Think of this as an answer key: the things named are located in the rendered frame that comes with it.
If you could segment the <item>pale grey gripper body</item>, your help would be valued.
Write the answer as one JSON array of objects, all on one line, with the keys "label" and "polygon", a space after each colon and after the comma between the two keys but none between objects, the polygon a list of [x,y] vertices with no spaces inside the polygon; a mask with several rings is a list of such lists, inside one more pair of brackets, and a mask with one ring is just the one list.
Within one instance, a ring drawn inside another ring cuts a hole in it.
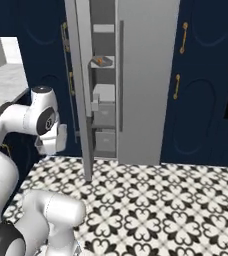
[{"label": "pale grey gripper body", "polygon": [[61,152],[66,148],[67,142],[67,125],[60,124],[57,127],[57,136],[56,136],[56,151]]}]

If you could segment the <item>grey freezer door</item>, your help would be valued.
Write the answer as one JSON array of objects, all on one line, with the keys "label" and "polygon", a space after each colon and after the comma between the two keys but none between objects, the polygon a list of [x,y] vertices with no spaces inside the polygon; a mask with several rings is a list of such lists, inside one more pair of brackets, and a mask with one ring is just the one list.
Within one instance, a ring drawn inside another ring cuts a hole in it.
[{"label": "grey freezer door", "polygon": [[79,40],[79,25],[75,0],[65,0],[65,8],[68,23],[71,62],[73,67],[73,80],[76,94],[79,132],[84,167],[84,178],[86,181],[91,181],[94,161],[92,132],[91,121],[89,120],[89,117],[86,115],[86,101],[84,95],[82,59]]}]

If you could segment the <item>grey freezer drawer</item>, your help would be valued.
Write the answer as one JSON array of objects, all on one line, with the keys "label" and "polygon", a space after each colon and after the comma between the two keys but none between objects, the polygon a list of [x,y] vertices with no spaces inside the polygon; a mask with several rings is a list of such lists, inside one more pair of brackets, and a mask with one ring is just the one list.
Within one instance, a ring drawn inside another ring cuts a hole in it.
[{"label": "grey freezer drawer", "polygon": [[114,131],[96,132],[96,149],[98,151],[114,152],[116,150]]},{"label": "grey freezer drawer", "polygon": [[115,125],[115,104],[103,102],[99,104],[99,109],[94,113],[94,124],[98,126]]}]

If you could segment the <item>white freezer shelf box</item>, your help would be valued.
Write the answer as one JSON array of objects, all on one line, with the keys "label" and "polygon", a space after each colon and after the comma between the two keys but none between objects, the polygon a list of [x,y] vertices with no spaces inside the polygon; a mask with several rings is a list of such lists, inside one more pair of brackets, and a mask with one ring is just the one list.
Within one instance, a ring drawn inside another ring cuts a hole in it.
[{"label": "white freezer shelf box", "polygon": [[113,84],[97,84],[94,93],[99,95],[102,102],[115,101],[115,86]]}]

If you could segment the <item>grey food container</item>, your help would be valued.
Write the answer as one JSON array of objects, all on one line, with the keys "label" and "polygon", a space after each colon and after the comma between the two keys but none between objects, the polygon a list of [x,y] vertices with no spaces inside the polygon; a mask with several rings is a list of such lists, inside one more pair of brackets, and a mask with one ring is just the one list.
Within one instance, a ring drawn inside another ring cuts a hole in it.
[{"label": "grey food container", "polygon": [[94,56],[91,62],[98,67],[110,67],[113,64],[113,61],[107,56]]}]

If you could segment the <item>white freezer rack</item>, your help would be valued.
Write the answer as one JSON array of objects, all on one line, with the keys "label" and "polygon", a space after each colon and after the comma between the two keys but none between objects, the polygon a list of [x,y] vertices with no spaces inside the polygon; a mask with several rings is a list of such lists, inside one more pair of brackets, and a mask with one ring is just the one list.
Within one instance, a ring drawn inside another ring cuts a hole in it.
[{"label": "white freezer rack", "polygon": [[94,24],[94,33],[113,33],[115,31],[113,24]]}]

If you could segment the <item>grey door bin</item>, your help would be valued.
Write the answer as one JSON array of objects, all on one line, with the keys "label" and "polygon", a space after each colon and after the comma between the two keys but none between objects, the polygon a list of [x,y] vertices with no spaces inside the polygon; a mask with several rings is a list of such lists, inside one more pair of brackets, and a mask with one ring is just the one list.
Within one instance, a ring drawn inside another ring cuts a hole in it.
[{"label": "grey door bin", "polygon": [[93,94],[93,101],[91,102],[91,108],[93,114],[99,111],[100,94]]}]

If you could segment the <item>navy tall cupboard door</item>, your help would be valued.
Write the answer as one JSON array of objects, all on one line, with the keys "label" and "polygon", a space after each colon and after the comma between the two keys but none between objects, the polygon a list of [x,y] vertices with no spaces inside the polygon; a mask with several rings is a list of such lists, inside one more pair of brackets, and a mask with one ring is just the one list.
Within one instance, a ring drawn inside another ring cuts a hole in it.
[{"label": "navy tall cupboard door", "polygon": [[67,125],[62,156],[81,157],[76,97],[70,94],[71,53],[66,52],[61,25],[67,21],[64,0],[17,0],[17,30],[23,65],[30,88],[51,87],[60,122]]}]

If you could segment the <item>grey fridge door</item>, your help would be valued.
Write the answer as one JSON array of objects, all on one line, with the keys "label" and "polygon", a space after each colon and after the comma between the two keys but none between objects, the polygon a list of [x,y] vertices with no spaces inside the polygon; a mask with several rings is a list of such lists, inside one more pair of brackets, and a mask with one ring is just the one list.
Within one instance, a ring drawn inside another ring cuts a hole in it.
[{"label": "grey fridge door", "polygon": [[160,162],[180,1],[118,0],[118,86],[120,20],[124,21],[123,131],[118,106],[117,141],[122,164]]}]

